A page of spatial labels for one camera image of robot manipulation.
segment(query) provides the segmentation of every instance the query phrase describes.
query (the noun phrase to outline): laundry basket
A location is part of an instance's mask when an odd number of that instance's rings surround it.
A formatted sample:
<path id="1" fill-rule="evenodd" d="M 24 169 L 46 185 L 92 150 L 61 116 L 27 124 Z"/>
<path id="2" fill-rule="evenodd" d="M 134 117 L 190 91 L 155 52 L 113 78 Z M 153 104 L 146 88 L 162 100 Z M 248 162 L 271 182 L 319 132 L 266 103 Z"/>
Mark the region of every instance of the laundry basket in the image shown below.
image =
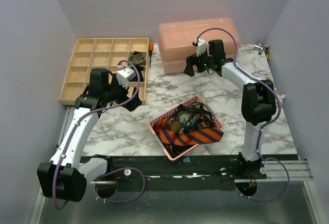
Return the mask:
<path id="1" fill-rule="evenodd" d="M 206 102 L 202 99 L 201 96 L 194 96 L 194 97 L 192 97 L 192 98 L 190 98 L 190 99 L 188 99 L 188 100 L 182 102 L 181 105 L 183 105 L 183 106 L 190 106 L 190 105 L 192 105 L 192 104 L 195 103 L 195 102 L 203 103 L 203 104 L 204 104 L 204 108 L 205 108 L 207 111 L 211 112 L 211 114 L 212 114 L 212 117 L 210 117 L 210 119 L 214 122 L 214 124 L 216 125 L 217 128 L 222 129 L 222 127 L 223 127 L 223 123 L 220 121 L 219 118 L 217 118 L 217 117 L 215 116 L 215 113 L 214 113 L 214 112 L 211 110 L 211 108 L 206 104 Z M 155 125 L 158 121 L 160 121 L 160 120 L 162 120 L 162 119 L 164 119 L 164 118 L 168 118 L 168 117 L 170 117 L 171 115 L 173 115 L 175 112 L 178 111 L 178 107 L 179 107 L 179 105 L 177 105 L 177 106 L 174 107 L 173 109 L 169 110 L 168 112 L 166 112 L 166 113 L 160 115 L 159 117 L 157 117 L 157 118 L 155 118 L 154 120 L 151 120 L 151 121 L 149 122 L 149 128 L 150 128 L 152 134 L 154 135 L 156 141 L 160 144 L 160 146 L 161 146 L 161 148 L 163 149 L 163 151 L 164 151 L 164 153 L 166 154 L 166 156 L 167 156 L 167 157 L 169 158 L 169 160 L 171 160 L 171 161 L 175 161 L 175 160 L 177 160 L 178 158 L 180 158 L 181 156 L 183 156 L 183 155 L 186 154 L 187 152 L 189 152 L 189 151 L 191 151 L 192 149 L 194 149 L 195 147 L 199 146 L 199 144 L 196 144 L 196 145 L 190 147 L 189 149 L 187 149 L 186 151 L 184 151 L 183 153 L 179 154 L 178 156 L 176 156 L 176 157 L 172 157 L 172 156 L 170 155 L 170 153 L 167 151 L 167 149 L 165 148 L 165 146 L 163 145 L 163 143 L 161 142 L 161 140 L 160 140 L 160 139 L 158 138 L 158 136 L 156 135 L 156 133 L 155 133 L 155 131 L 154 131 L 154 129 L 153 129 L 154 125 Z"/>

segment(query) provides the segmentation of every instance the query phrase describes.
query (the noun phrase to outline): wall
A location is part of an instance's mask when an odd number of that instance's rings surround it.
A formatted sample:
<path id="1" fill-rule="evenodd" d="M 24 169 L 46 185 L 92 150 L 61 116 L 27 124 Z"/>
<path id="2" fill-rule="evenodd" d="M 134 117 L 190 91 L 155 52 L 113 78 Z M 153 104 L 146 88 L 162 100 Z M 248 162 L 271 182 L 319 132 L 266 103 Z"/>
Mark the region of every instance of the wall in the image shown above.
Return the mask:
<path id="1" fill-rule="evenodd" d="M 36 169 L 54 152 L 75 36 L 56 0 L 0 3 L 0 223 L 29 223 Z"/>
<path id="2" fill-rule="evenodd" d="M 243 42 L 265 40 L 289 0 L 58 0 L 77 37 L 158 38 L 161 23 L 230 16 Z"/>
<path id="3" fill-rule="evenodd" d="M 329 210 L 328 1 L 290 0 L 267 40 L 294 141 L 310 163 L 324 210 Z"/>

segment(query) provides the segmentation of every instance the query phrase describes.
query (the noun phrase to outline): pink storage box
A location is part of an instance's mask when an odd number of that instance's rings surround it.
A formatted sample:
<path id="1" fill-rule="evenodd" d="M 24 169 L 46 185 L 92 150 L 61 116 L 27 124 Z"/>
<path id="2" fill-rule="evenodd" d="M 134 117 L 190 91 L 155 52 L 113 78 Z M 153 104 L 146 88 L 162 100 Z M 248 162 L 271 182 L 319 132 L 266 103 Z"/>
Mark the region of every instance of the pink storage box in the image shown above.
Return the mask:
<path id="1" fill-rule="evenodd" d="M 159 26 L 159 50 L 164 73 L 183 72 L 186 67 L 186 57 L 196 53 L 196 47 L 192 45 L 194 39 L 204 30 L 213 27 L 229 31 L 240 47 L 240 36 L 229 17 L 161 24 Z M 226 57 L 234 56 L 234 43 L 225 32 L 212 30 L 204 33 L 201 38 L 206 42 L 216 39 L 223 40 Z"/>
<path id="2" fill-rule="evenodd" d="M 189 106 L 192 105 L 193 103 L 198 102 L 198 103 L 203 103 L 204 107 L 206 108 L 206 110 L 208 110 L 209 112 L 212 113 L 212 121 L 215 123 L 216 127 L 219 129 L 222 129 L 223 127 L 223 123 L 221 122 L 221 120 L 219 118 L 217 118 L 215 116 L 215 113 L 211 110 L 211 108 L 206 104 L 206 102 L 202 99 L 201 96 L 194 96 L 190 99 L 188 99 L 185 102 L 182 102 L 181 105 L 183 106 Z M 166 148 L 164 147 L 163 143 L 161 142 L 161 140 L 158 138 L 158 136 L 156 135 L 153 127 L 154 124 L 157 123 L 159 120 L 162 120 L 164 118 L 168 118 L 170 115 L 172 115 L 173 113 L 178 111 L 178 107 L 179 105 L 177 105 L 176 107 L 174 107 L 173 109 L 169 110 L 168 112 L 160 115 L 159 117 L 155 118 L 154 120 L 151 120 L 149 122 L 149 128 L 152 132 L 152 134 L 154 135 L 156 141 L 159 143 L 159 145 L 161 146 L 161 148 L 163 149 L 163 152 L 165 153 L 165 155 L 169 158 L 169 160 L 171 161 L 175 161 L 178 158 L 182 157 L 184 154 L 186 154 L 187 152 L 191 151 L 192 149 L 194 149 L 195 147 L 199 146 L 199 144 L 196 144 L 192 147 L 190 147 L 188 150 L 184 151 L 183 153 L 181 153 L 180 155 L 176 156 L 176 157 L 171 157 L 171 155 L 169 154 L 169 152 L 166 150 Z"/>

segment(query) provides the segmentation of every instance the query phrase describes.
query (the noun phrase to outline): marble surface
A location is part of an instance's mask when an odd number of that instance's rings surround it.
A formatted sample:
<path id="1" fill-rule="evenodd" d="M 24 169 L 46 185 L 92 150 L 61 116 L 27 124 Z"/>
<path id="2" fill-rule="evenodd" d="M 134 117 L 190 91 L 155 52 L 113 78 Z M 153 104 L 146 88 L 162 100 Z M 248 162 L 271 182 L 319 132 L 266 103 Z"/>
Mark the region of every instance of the marble surface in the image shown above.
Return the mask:
<path id="1" fill-rule="evenodd" d="M 240 48 L 238 63 L 261 79 L 272 75 L 264 55 L 253 45 Z M 148 69 L 146 105 L 129 112 L 120 107 L 104 113 L 91 132 L 83 155 L 158 156 L 164 155 L 148 127 L 148 122 L 194 95 L 206 100 L 222 120 L 224 136 L 220 142 L 199 145 L 189 155 L 237 155 L 245 136 L 241 114 L 242 94 L 228 80 L 217 74 L 196 73 L 164 75 L 158 47 L 155 45 L 151 68 Z M 268 126 L 264 135 L 263 154 L 296 154 L 296 148 L 284 115 Z"/>

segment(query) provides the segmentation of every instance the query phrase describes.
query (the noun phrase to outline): gray floor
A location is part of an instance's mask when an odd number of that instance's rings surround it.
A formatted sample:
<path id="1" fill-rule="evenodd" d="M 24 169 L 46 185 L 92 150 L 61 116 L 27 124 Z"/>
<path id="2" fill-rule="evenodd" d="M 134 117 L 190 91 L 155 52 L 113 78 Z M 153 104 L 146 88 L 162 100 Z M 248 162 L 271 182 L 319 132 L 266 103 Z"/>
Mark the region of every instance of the gray floor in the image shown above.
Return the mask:
<path id="1" fill-rule="evenodd" d="M 255 196 L 277 196 L 286 183 L 262 183 Z M 118 193 L 128 199 L 135 193 Z M 143 224 L 313 224 L 314 217 L 304 184 L 293 182 L 286 197 L 277 202 L 258 203 L 241 198 L 236 192 L 145 192 L 131 203 L 117 204 L 96 201 L 90 185 L 80 203 L 70 202 L 57 211 L 47 199 L 41 222 L 53 223 L 143 223 Z"/>

